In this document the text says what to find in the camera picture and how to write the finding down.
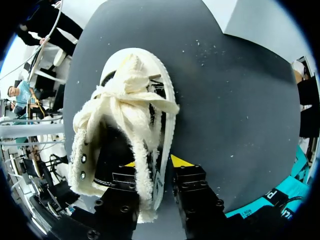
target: person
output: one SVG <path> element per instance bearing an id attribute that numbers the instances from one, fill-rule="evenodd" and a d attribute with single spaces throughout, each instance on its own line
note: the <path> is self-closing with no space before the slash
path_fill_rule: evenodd
<path id="1" fill-rule="evenodd" d="M 59 13 L 59 10 L 51 5 L 52 3 L 52 0 L 39 0 L 31 9 L 28 18 L 17 27 L 16 33 L 26 45 L 41 45 L 50 33 Z M 67 55 L 72 56 L 76 45 L 63 36 L 57 28 L 70 33 L 76 39 L 80 38 L 83 29 L 61 12 L 56 28 L 49 37 L 49 43 L 60 47 Z M 35 39 L 29 32 L 37 33 L 41 40 Z"/>
<path id="2" fill-rule="evenodd" d="M 18 118 L 20 118 L 21 116 L 23 116 L 25 113 L 26 113 L 26 108 L 22 108 L 20 106 L 16 106 L 16 101 L 12 101 L 10 103 L 10 111 L 13 111 L 17 116 Z"/>
<path id="3" fill-rule="evenodd" d="M 36 113 L 39 118 L 43 118 L 45 117 L 43 112 L 46 115 L 46 111 L 43 108 L 40 109 L 41 106 L 37 104 L 37 99 L 54 97 L 56 93 L 54 91 L 35 91 L 26 81 L 21 81 L 17 87 L 10 86 L 7 94 L 9 97 L 16 98 L 14 112 L 24 109 L 29 101 L 32 112 Z"/>
<path id="4" fill-rule="evenodd" d="M 318 138 L 320 134 L 320 99 L 316 77 L 300 81 L 297 84 L 300 104 L 311 105 L 300 113 L 301 138 Z"/>

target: shoelace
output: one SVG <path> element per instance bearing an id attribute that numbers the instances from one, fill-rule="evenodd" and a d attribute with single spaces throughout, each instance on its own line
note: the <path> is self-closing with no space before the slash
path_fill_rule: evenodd
<path id="1" fill-rule="evenodd" d="M 131 139 L 134 132 L 152 149 L 152 132 L 149 128 L 149 104 L 165 113 L 177 114 L 179 107 L 154 92 L 148 92 L 149 77 L 140 70 L 139 58 L 131 58 L 118 69 L 105 86 L 97 86 L 91 99 L 73 119 L 73 129 L 86 130 L 86 143 L 90 143 L 102 115 L 112 116 L 118 127 Z"/>

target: sneaker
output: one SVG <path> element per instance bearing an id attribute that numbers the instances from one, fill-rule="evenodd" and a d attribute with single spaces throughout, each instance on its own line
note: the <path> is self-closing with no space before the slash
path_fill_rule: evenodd
<path id="1" fill-rule="evenodd" d="M 71 190 L 101 197 L 110 186 L 105 169 L 134 162 L 138 222 L 152 222 L 164 194 L 178 112 L 171 79 L 156 56 L 140 48 L 113 54 L 73 119 Z"/>

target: shoe sole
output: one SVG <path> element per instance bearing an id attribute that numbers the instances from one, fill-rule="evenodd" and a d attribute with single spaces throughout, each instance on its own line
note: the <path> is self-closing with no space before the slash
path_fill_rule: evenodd
<path id="1" fill-rule="evenodd" d="M 164 87 L 165 98 L 171 102 L 175 102 L 176 98 L 175 98 L 174 87 L 165 65 L 154 54 L 141 48 L 125 48 L 114 53 L 107 60 L 102 70 L 100 84 L 103 82 L 106 76 L 108 76 L 111 72 L 114 72 L 117 70 L 117 68 L 120 66 L 122 61 L 129 54 L 135 54 L 141 58 L 142 62 L 144 63 L 148 71 L 151 71 L 150 73 L 148 72 L 149 76 L 161 74 L 160 80 L 162 80 L 162 84 Z M 148 68 L 148 63 L 151 63 L 151 62 L 156 64 L 157 66 L 156 69 L 154 67 L 152 67 L 152 69 Z M 155 178 L 154 178 L 154 186 L 153 186 L 153 202 L 154 202 L 153 208 L 155 210 L 160 206 L 161 201 L 163 199 L 166 168 L 167 168 L 167 162 L 169 159 L 171 144 L 174 137 L 175 126 L 176 126 L 176 116 L 171 113 L 166 113 L 161 166 L 160 166 L 160 171 L 157 171 L 154 174 Z"/>

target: gray mat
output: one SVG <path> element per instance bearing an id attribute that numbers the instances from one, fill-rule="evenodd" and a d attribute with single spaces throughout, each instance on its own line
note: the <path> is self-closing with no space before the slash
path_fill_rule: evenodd
<path id="1" fill-rule="evenodd" d="M 66 84 L 69 154 L 75 113 L 99 83 L 107 59 L 132 47 L 165 64 L 181 107 L 171 153 L 202 165 L 226 211 L 254 201 L 290 174 L 300 126 L 290 64 L 261 46 L 223 35 L 201 0 L 109 0 L 99 7 L 77 44 Z M 156 224 L 139 225 L 135 239 L 185 237 L 171 174 L 169 164 Z"/>

